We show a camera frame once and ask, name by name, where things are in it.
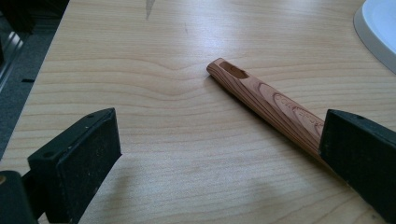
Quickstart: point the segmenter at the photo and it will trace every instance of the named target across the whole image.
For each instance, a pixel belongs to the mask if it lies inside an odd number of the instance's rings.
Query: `black plastic part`
[[[36,224],[23,188],[15,171],[0,172],[0,223]]]
[[[120,155],[114,108],[84,117],[32,154],[31,175],[47,196],[49,222],[78,223]]]
[[[396,223],[396,133],[358,115],[329,110],[320,156],[387,222]]]

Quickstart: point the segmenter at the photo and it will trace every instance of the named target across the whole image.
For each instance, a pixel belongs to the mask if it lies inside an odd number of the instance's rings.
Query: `wooden table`
[[[114,106],[123,156],[80,223],[381,223],[205,70],[222,57],[322,119],[395,131],[396,76],[354,30],[362,4],[71,0],[0,168],[26,173],[31,153]]]

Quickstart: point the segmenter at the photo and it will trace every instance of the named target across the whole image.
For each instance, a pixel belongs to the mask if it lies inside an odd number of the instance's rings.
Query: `wood-grain handle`
[[[215,60],[206,70],[221,86],[292,142],[319,162],[326,164],[318,154],[323,120],[286,95],[224,59]]]

